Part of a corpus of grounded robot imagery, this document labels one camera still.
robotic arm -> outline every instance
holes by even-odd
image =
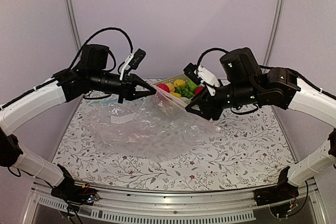
[[[155,94],[155,89],[135,74],[128,74],[136,69],[145,56],[138,49],[130,54],[122,67],[121,74],[114,74],[106,68],[109,48],[102,45],[85,45],[79,63],[73,69],[62,70],[43,84],[27,91],[19,98],[4,104],[0,110],[0,166],[20,169],[33,177],[46,181],[53,187],[51,194],[66,202],[91,204],[99,198],[95,189],[76,186],[68,171],[52,164],[27,149],[13,135],[21,125],[44,111],[88,93],[91,90],[107,94],[118,94],[120,103],[123,99],[135,100]],[[141,86],[146,91],[136,91]]]
[[[227,108],[239,110],[253,104],[256,111],[263,105],[275,105],[308,114],[336,127],[336,97],[318,89],[302,75],[285,68],[259,66],[249,48],[236,49],[223,55],[220,62],[230,84],[224,86],[200,64],[190,63],[185,74],[196,84],[206,84],[186,110],[207,120],[218,120]],[[278,184],[255,190],[257,205],[266,205],[298,196],[298,186],[308,178],[336,163],[336,130],[321,147],[297,164],[280,172]]]

leaf pattern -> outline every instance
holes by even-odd
[[[91,96],[101,96],[93,92]],[[220,132],[170,161],[105,153],[81,127],[95,101],[82,100],[64,134],[54,163],[83,182],[154,190],[228,190],[276,183],[293,157],[270,107],[237,116],[225,110]]]

basket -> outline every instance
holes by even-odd
[[[169,94],[168,92],[163,91],[162,89],[158,88],[156,85],[163,83],[174,83],[175,80],[184,80],[185,82],[190,81],[190,79],[185,75],[185,74],[179,74],[178,76],[173,76],[170,77],[168,79],[165,79],[163,81],[159,81],[156,83],[153,83],[153,86],[156,90],[158,90],[162,95],[164,95],[165,97],[167,97],[169,100],[171,100],[174,103],[177,103],[178,105],[182,106],[182,108],[185,108],[191,101],[192,98],[188,99],[187,101],[182,101],[180,98],[177,98],[175,96],[173,96],[172,94]]]

red apple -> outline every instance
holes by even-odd
[[[203,89],[204,87],[198,87],[197,89],[195,89],[194,94],[198,95]]]
[[[169,87],[166,84],[160,83],[156,85],[158,88],[163,89],[164,91],[169,93]]]

clear plastic bag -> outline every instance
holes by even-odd
[[[115,123],[118,118],[128,119]],[[143,101],[100,105],[82,124],[104,151],[145,156],[154,162],[187,152],[218,131],[209,121],[186,112],[161,91]]]

